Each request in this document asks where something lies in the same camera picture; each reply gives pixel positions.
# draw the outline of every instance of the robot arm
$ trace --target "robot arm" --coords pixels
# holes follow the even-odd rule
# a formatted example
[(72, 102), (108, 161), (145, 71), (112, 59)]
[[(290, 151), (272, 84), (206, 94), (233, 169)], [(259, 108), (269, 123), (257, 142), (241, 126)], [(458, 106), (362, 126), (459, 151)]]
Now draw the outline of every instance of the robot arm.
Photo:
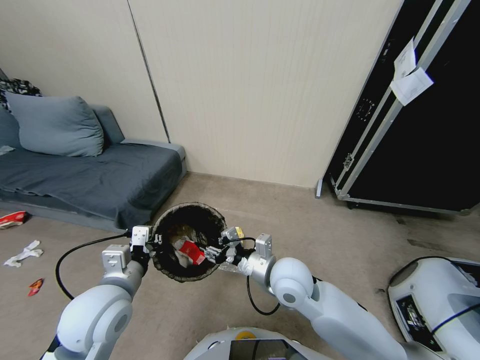
[(285, 257), (277, 261), (272, 253), (271, 235), (261, 234), (255, 240), (255, 251), (250, 252), (239, 248), (239, 241), (232, 242), (240, 238), (232, 235), (232, 229), (235, 228), (224, 231), (223, 240), (219, 241), (227, 244), (228, 249), (207, 248), (207, 259), (215, 262), (215, 254), (240, 253), (240, 260), (237, 257), (235, 261), (235, 256), (227, 256), (226, 260), (237, 265), (242, 274), (251, 276), (282, 305), (296, 309), (310, 320), (315, 332), (347, 359), (407, 359), (403, 346), (351, 297), (331, 283), (314, 282), (308, 267), (298, 259)]
[(132, 318), (132, 299), (150, 259), (145, 243), (149, 226), (135, 226), (131, 246), (110, 245), (102, 251), (105, 273), (100, 284), (74, 298), (63, 310), (43, 360), (104, 360)]

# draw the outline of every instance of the beige wall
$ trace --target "beige wall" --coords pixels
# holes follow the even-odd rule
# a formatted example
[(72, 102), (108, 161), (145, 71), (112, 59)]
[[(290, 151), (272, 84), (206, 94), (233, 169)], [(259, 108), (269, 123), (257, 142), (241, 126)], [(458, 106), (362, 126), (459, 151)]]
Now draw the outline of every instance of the beige wall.
[[(311, 187), (401, 0), (131, 0), (188, 168)], [(165, 141), (127, 0), (2, 1), (0, 68)]]
[(131, 0), (191, 171), (312, 187), (401, 0)]
[(2, 0), (0, 68), (108, 105), (126, 137), (166, 141), (126, 0)]

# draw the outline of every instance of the gray carpet floor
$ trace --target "gray carpet floor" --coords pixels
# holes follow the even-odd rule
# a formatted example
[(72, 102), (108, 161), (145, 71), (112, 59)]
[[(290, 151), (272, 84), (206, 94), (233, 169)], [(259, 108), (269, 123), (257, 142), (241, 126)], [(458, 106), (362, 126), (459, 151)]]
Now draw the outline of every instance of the gray carpet floor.
[[(335, 284), (377, 316), (398, 340), (401, 335), (385, 293), (396, 270), (426, 255), (480, 261), (477, 211), (446, 216), (350, 210), (325, 185), (321, 198), (315, 199), (313, 189), (189, 173), (156, 216), (172, 205), (193, 201), (218, 209), (229, 226), (241, 226), (246, 236), (271, 234), (277, 258), (305, 262), (315, 276)], [(0, 266), (0, 359), (40, 358), (68, 303), (55, 282), (57, 259), (76, 245), (109, 235), (41, 217), (0, 230), (2, 263), (35, 239), (45, 251), (40, 258), (24, 260), (20, 268)], [(97, 284), (106, 246), (86, 247), (64, 261), (62, 278), (72, 294)], [(45, 278), (43, 287), (28, 297), (28, 286), (38, 278)], [(151, 266), (134, 298), (133, 318), (111, 358), (182, 359), (205, 335), (240, 326), (280, 332), (342, 358), (298, 313), (285, 308), (272, 316), (256, 313), (245, 282), (241, 275), (217, 270), (202, 281), (178, 283)], [(261, 309), (275, 306), (274, 299), (254, 284), (252, 296)]]

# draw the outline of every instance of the yellow label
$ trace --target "yellow label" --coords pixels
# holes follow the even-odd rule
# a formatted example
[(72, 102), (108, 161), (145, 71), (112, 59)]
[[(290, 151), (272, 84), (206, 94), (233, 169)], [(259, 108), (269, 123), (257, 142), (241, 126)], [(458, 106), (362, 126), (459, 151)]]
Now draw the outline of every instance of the yellow label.
[(235, 340), (242, 340), (242, 339), (256, 339), (257, 337), (251, 333), (250, 331), (240, 331), (237, 336), (235, 337)]
[(236, 229), (236, 233), (238, 234), (239, 238), (244, 238), (245, 237), (244, 232), (242, 231), (242, 228), (240, 226), (235, 226), (235, 229)]

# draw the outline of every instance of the sofa armrest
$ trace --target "sofa armrest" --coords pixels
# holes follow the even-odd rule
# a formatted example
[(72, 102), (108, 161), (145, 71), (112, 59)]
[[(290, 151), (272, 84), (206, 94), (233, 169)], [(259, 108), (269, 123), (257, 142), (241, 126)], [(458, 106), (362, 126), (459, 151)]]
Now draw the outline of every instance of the sofa armrest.
[(185, 149), (181, 145), (172, 144), (168, 142), (161, 141), (150, 141), (150, 140), (135, 140), (135, 139), (125, 139), (121, 142), (122, 144), (142, 144), (142, 145), (153, 145), (160, 148), (166, 148), (170, 150), (175, 150), (178, 155), (180, 155), (180, 160), (185, 159)]
[(95, 113), (100, 125), (103, 129), (103, 134), (107, 139), (107, 145), (110, 144), (119, 144), (125, 137), (120, 130), (119, 124), (115, 119), (112, 110), (105, 105), (90, 105), (91, 109)]

